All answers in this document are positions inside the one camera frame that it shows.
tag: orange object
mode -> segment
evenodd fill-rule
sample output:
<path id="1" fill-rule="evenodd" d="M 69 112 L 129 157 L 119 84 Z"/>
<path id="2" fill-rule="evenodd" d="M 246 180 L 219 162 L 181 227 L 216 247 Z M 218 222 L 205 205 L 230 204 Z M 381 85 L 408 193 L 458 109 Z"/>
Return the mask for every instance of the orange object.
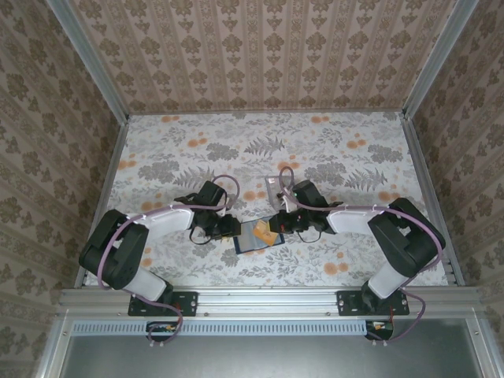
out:
<path id="1" fill-rule="evenodd" d="M 269 246 L 275 244 L 276 237 L 278 234 L 276 232 L 271 232 L 269 230 L 269 223 L 259 220 L 254 227 L 254 236 Z"/>

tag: floral fabric surface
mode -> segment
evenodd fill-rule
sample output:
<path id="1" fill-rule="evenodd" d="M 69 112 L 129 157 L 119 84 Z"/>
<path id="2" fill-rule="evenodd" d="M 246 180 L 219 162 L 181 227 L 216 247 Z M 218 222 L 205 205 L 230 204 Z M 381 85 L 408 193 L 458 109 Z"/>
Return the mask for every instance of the floral fabric surface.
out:
<path id="1" fill-rule="evenodd" d="M 250 221 L 276 212 L 265 177 L 286 165 L 296 182 L 312 180 L 330 202 L 386 205 L 403 196 L 425 211 L 397 113 L 133 116 L 108 207 L 145 212 L 228 174 L 241 185 L 231 213 Z M 234 195 L 232 181 L 217 183 Z M 188 234 L 149 243 L 141 265 L 175 285 L 333 286 L 362 285 L 385 262 L 370 235 L 323 234 L 313 244 L 286 235 L 284 245 L 237 256 L 230 239 L 197 246 Z M 447 284 L 443 267 L 415 284 Z"/>

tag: wallpaper wall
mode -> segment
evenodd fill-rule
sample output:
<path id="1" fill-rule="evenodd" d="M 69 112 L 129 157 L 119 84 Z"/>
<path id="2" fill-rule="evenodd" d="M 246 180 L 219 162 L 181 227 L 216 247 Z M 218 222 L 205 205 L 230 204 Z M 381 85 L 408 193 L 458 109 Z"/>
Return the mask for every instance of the wallpaper wall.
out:
<path id="1" fill-rule="evenodd" d="M 400 109 L 456 0 L 71 0 L 129 112 Z"/>
<path id="2" fill-rule="evenodd" d="M 117 136 L 42 0 L 0 1 L 0 376 L 30 376 Z"/>
<path id="3" fill-rule="evenodd" d="M 414 123 L 465 278 L 504 345 L 504 2 L 481 0 Z"/>

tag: black mounting plate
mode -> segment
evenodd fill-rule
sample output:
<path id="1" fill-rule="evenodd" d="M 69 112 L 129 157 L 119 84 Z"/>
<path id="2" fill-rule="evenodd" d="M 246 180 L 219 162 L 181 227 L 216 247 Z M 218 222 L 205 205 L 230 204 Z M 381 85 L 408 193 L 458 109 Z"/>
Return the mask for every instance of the black mounting plate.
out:
<path id="1" fill-rule="evenodd" d="M 395 291 L 390 297 L 388 297 L 384 305 L 381 306 L 381 309 L 375 313 L 371 313 L 365 308 L 364 302 L 362 301 L 362 292 L 360 290 L 337 291 L 336 298 L 339 315 L 341 317 L 354 317 L 362 315 L 390 316 L 391 308 L 394 316 L 410 315 L 410 308 L 408 307 L 406 295 L 399 290 Z"/>
<path id="2" fill-rule="evenodd" d="M 197 291 L 174 291 L 171 306 L 182 312 L 184 317 L 195 317 L 198 309 Z M 138 298 L 130 298 L 128 315 L 130 317 L 175 317 L 176 314 L 165 307 L 147 305 Z"/>

